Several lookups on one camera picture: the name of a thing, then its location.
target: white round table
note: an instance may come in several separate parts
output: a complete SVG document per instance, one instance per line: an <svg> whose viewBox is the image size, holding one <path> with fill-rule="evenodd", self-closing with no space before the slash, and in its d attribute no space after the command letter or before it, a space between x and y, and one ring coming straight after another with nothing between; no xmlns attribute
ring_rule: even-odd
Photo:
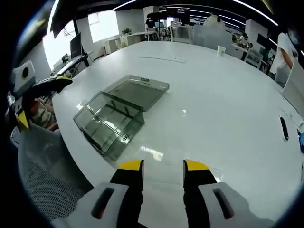
<svg viewBox="0 0 304 228"><path fill-rule="evenodd" d="M117 162L106 162L73 121L81 105L126 75L170 83L147 112L145 125ZM222 170L222 181L242 195L252 213L278 220L297 193L301 162L296 110L279 86L258 69L215 50L175 43L141 42L93 63L53 98L62 137L93 186L109 181L117 164L144 159L139 222L187 227L182 161ZM279 116L289 132L284 142Z"/></svg>

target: white cup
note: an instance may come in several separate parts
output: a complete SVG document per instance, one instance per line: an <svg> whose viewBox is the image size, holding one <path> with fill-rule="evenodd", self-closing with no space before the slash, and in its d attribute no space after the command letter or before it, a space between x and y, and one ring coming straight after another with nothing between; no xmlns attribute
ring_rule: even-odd
<svg viewBox="0 0 304 228"><path fill-rule="evenodd" d="M223 56L225 54L226 48L218 46L218 56Z"/></svg>

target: paper cup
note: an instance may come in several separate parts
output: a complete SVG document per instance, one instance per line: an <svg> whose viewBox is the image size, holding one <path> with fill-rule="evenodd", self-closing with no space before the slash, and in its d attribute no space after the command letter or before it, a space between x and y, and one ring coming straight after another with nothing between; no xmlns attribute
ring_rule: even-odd
<svg viewBox="0 0 304 228"><path fill-rule="evenodd" d="M225 54L226 48L218 46L218 56L223 56Z"/></svg>

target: potted plant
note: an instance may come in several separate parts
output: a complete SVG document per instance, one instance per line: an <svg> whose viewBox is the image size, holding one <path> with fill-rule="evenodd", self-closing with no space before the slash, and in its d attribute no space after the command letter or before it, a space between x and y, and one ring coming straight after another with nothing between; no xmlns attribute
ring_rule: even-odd
<svg viewBox="0 0 304 228"><path fill-rule="evenodd" d="M129 28L125 28L123 31L122 31L122 34L125 36L125 35L130 35L131 34L131 32L132 32L132 30L131 29L129 29Z"/></svg>

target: office room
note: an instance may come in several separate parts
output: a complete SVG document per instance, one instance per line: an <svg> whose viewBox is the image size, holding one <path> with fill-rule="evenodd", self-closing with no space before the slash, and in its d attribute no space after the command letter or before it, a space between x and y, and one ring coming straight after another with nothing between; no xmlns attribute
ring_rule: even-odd
<svg viewBox="0 0 304 228"><path fill-rule="evenodd" d="M303 193L304 33L282 4L33 6L5 131L35 216L54 227L286 227Z"/></svg>

